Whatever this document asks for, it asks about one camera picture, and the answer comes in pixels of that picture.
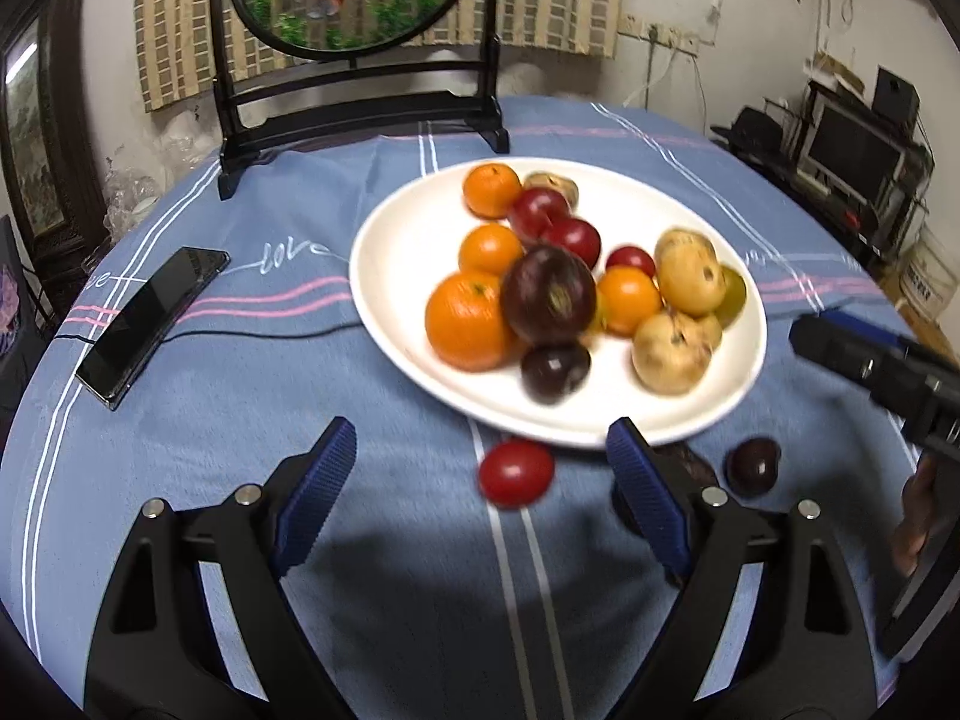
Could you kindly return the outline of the person's right hand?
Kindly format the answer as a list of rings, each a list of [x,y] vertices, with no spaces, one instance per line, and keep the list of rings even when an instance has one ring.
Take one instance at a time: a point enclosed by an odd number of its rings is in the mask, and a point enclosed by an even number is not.
[[[896,570],[910,577],[919,564],[919,555],[928,541],[935,519],[935,472],[937,460],[923,455],[918,468],[901,493],[903,518],[892,536],[892,557]]]

